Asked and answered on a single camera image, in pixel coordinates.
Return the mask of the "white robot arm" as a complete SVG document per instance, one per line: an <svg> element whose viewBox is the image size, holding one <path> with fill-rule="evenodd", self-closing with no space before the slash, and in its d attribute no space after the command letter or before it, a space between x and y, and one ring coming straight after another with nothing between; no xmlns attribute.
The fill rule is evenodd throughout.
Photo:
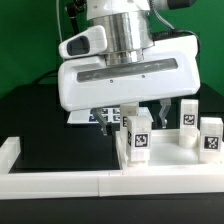
<svg viewBox="0 0 224 224"><path fill-rule="evenodd" d="M150 14L192 6L196 0L74 0L69 11L87 11L87 30L63 41L58 70L61 106L71 112L90 109L104 134L111 124L102 109L158 100L162 124L173 97L200 88L196 34L176 29L150 30Z"/></svg>

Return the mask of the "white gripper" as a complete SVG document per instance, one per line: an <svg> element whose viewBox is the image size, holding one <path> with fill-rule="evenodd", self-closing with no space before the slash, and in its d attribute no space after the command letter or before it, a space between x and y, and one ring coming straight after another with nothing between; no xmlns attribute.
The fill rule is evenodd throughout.
<svg viewBox="0 0 224 224"><path fill-rule="evenodd" d="M143 50L140 62L109 66L104 51L105 29L98 25L59 45L65 60L58 71L61 106L67 111L160 100L161 127L173 97L194 94L200 87L196 62L197 38L193 35L158 40ZM104 136L112 134L111 123L101 109L92 110Z"/></svg>

